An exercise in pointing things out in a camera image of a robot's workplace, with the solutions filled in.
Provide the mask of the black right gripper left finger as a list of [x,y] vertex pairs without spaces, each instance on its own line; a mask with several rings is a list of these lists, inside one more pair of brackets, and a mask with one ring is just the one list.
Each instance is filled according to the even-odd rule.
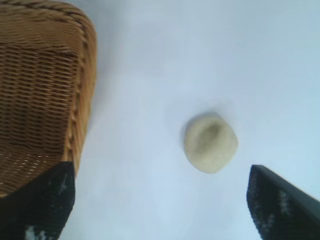
[[75,195],[74,164],[60,162],[0,200],[0,238],[59,239]]

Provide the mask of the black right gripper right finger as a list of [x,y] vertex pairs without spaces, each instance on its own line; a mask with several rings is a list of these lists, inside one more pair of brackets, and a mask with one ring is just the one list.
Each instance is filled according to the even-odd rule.
[[263,165],[250,168],[246,201],[261,239],[320,238],[320,202]]

